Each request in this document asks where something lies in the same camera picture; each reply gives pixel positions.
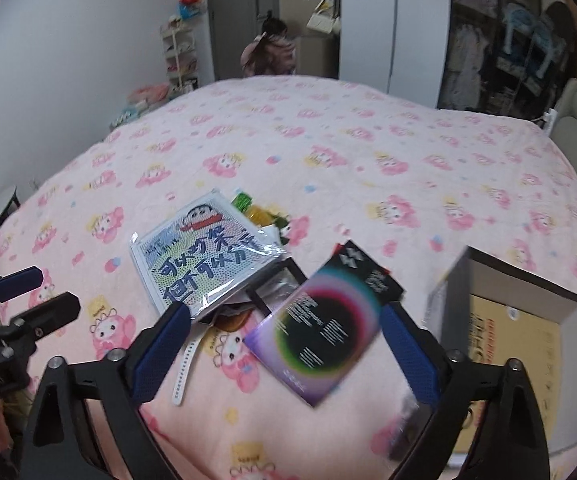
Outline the corn snack packet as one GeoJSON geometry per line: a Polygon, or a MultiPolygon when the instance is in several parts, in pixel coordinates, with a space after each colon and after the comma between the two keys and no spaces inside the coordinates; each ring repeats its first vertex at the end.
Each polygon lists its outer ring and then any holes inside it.
{"type": "Polygon", "coordinates": [[[253,198],[245,192],[235,194],[231,204],[244,216],[261,228],[275,228],[282,245],[289,244],[290,220],[286,217],[274,214],[268,209],[256,205],[253,198]]]}

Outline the pink cartoon print blanket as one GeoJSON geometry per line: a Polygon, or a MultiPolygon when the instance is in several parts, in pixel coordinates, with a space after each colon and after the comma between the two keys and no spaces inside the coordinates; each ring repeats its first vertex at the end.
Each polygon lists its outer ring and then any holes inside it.
{"type": "MultiPolygon", "coordinates": [[[[525,120],[433,110],[359,84],[310,77],[217,82],[111,133],[46,181],[0,231],[0,275],[38,266],[42,289],[11,318],[72,292],[76,322],[29,363],[86,362],[156,320],[130,254],[200,196],[245,192],[288,220],[288,248],[315,272],[352,240],[427,297],[465,246],[577,292],[577,163],[525,120]]],[[[317,408],[212,330],[180,405],[167,379],[148,424],[187,479],[385,479],[407,384],[383,340],[317,408]]]]}

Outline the cartoon diamond painting kit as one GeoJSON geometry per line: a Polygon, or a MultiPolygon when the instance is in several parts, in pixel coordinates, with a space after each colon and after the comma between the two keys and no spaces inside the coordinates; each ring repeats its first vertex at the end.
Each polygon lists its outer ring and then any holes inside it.
{"type": "Polygon", "coordinates": [[[279,242],[217,190],[150,232],[134,233],[130,250],[156,312],[185,304],[193,321],[243,292],[284,256],[279,242]]]}

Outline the black square frame case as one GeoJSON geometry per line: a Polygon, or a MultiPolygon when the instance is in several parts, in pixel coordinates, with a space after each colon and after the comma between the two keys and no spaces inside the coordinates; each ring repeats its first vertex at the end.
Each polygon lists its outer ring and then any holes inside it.
{"type": "Polygon", "coordinates": [[[261,271],[244,288],[244,294],[265,318],[272,313],[272,304],[286,299],[307,281],[307,276],[293,258],[284,258],[261,271]]]}

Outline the black Smart Devil box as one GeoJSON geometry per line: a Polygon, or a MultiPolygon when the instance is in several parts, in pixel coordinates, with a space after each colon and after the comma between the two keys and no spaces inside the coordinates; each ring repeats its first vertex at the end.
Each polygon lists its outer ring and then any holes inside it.
{"type": "Polygon", "coordinates": [[[352,240],[244,338],[253,356],[310,406],[345,378],[403,288],[352,240]]]}

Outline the white smart watch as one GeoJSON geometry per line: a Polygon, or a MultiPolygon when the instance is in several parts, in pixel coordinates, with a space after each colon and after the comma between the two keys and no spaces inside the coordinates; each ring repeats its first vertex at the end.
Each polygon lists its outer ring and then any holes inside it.
{"type": "Polygon", "coordinates": [[[197,335],[183,347],[180,367],[171,393],[171,402],[176,406],[180,406],[183,402],[186,383],[190,377],[195,355],[197,350],[200,349],[203,338],[203,334],[197,335]]]}

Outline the grey door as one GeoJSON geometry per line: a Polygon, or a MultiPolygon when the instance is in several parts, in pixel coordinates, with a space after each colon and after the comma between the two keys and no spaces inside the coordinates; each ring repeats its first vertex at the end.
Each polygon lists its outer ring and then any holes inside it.
{"type": "Polygon", "coordinates": [[[260,33],[268,11],[279,16],[279,3],[280,0],[207,0],[217,80],[241,76],[241,53],[260,33]]]}

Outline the white wardrobe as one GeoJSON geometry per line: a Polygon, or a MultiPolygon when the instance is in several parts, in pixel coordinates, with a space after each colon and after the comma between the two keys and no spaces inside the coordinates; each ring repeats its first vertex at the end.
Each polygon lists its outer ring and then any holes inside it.
{"type": "Polygon", "coordinates": [[[342,0],[339,79],[435,107],[451,0],[342,0]]]}

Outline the person with dark hair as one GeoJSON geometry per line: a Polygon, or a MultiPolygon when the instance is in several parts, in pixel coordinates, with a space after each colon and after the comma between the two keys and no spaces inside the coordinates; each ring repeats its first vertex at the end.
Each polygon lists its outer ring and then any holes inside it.
{"type": "Polygon", "coordinates": [[[296,70],[296,47],[287,37],[286,24],[267,12],[258,35],[240,58],[245,78],[254,76],[289,76],[296,70]]]}

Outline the open clothes closet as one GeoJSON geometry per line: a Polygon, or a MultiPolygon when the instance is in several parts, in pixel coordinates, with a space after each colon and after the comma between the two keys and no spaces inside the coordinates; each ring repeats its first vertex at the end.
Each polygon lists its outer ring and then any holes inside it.
{"type": "Polygon", "coordinates": [[[439,107],[538,119],[576,72],[566,0],[451,0],[439,107]]]}

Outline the black cardboard storage box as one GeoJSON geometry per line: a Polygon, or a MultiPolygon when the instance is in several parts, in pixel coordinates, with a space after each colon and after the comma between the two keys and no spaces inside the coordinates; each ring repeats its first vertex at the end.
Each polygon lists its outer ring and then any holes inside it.
{"type": "Polygon", "coordinates": [[[577,447],[577,292],[474,247],[409,314],[447,350],[527,368],[549,453],[577,447]]]}

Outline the white toy shelf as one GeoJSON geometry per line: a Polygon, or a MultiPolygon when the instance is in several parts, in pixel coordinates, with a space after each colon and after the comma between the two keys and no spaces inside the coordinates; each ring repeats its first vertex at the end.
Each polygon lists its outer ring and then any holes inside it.
{"type": "Polygon", "coordinates": [[[177,13],[159,29],[164,47],[170,99],[198,88],[198,54],[195,29],[203,14],[204,0],[178,0],[177,13]]]}

